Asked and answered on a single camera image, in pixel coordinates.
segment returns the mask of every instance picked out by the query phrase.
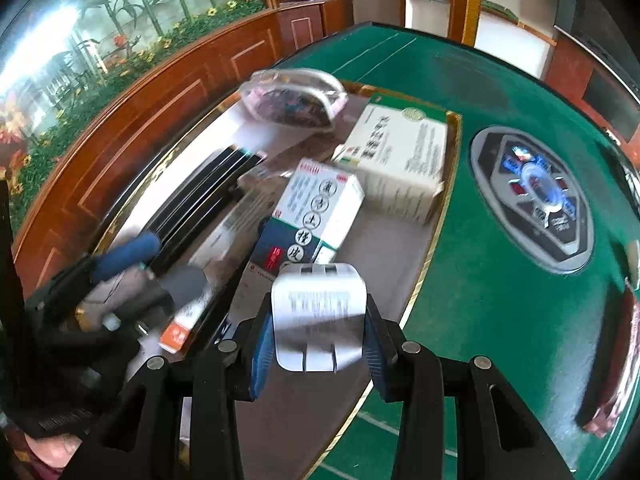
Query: black device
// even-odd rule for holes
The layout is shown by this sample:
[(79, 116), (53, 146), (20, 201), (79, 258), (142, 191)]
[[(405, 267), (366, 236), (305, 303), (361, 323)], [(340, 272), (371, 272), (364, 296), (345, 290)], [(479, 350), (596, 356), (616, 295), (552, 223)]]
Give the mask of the black device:
[[(486, 357), (464, 363), (407, 341), (367, 296), (364, 353), (386, 402), (402, 402), (392, 478), (442, 478), (444, 397), (456, 399), (458, 478), (570, 480), (572, 473), (540, 423)], [(118, 407), (92, 428), (61, 480), (175, 478), (184, 397), (191, 405), (190, 478), (240, 480), (234, 403), (260, 395), (274, 355), (271, 297), (233, 339), (169, 363), (149, 359), (123, 390)]]

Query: green tabletop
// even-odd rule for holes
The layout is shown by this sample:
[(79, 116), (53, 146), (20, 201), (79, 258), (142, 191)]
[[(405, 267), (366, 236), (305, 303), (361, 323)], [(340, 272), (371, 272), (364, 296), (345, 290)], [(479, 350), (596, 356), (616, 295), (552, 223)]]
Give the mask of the green tabletop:
[[(638, 396), (604, 439), (575, 422), (601, 337), (615, 334), (628, 273), (623, 247), (640, 222), (603, 154), (601, 132), (553, 92), (506, 64), (432, 36), (363, 25), (332, 36), (283, 66), (423, 99), (463, 117), (462, 152), (449, 210), (422, 291), (404, 329), (436, 354), (489, 356), (539, 418), (579, 479), (596, 479), (615, 457)], [(590, 202), (593, 256), (571, 275), (551, 274), (514, 245), (484, 204), (469, 164), (472, 137), (492, 124), (538, 137), (571, 170)], [(613, 323), (603, 329), (604, 319)], [(447, 399), (445, 478), (455, 478), (453, 403)], [(400, 406), (373, 391), (314, 480), (390, 477)]]

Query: metal screw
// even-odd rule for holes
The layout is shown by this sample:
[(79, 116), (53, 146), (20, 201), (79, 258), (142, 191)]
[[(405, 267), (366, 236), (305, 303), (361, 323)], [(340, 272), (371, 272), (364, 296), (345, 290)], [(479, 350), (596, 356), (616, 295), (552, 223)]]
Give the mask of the metal screw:
[(488, 370), (491, 368), (491, 361), (488, 357), (484, 357), (483, 355), (476, 357), (474, 359), (474, 364), (481, 370)]
[(402, 343), (402, 350), (407, 354), (417, 354), (420, 352), (420, 344), (415, 341), (405, 341)]
[(238, 345), (233, 339), (223, 339), (218, 343), (218, 350), (225, 354), (231, 354), (231, 352), (235, 352), (238, 348)]
[(149, 361), (146, 362), (146, 367), (149, 370), (159, 370), (164, 366), (164, 359), (159, 356), (152, 357)]

